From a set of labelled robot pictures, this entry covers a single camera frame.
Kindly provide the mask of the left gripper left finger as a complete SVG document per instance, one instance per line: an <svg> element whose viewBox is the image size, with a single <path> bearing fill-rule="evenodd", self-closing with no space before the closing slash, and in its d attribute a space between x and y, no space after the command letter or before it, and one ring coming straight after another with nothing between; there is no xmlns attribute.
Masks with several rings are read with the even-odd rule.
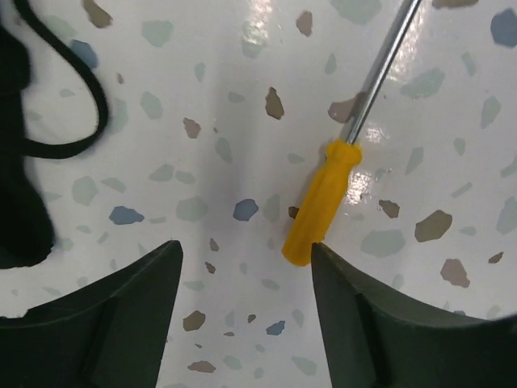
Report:
<svg viewBox="0 0 517 388"><path fill-rule="evenodd" d="M169 241L78 291L1 320L3 387L155 387L183 263Z"/></svg>

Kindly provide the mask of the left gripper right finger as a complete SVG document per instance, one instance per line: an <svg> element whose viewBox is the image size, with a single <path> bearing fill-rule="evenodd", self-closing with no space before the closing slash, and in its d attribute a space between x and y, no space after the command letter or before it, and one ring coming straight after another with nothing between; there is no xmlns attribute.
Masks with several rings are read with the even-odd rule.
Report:
<svg viewBox="0 0 517 388"><path fill-rule="evenodd" d="M313 290L333 387L514 387L516 317L442 310L361 272L322 243Z"/></svg>

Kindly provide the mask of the orange screwdriver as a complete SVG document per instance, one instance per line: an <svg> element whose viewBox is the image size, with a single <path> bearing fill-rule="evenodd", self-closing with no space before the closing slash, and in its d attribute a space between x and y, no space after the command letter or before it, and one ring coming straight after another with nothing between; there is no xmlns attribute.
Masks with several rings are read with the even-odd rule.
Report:
<svg viewBox="0 0 517 388"><path fill-rule="evenodd" d="M326 147L326 160L314 175L281 250L284 258L295 266L304 267L310 263L312 245L324 239L338 212L347 193L350 173L362 160L362 150L356 144L360 131L420 4L420 0L401 3L364 87L352 106L351 119L343 126L339 137Z"/></svg>

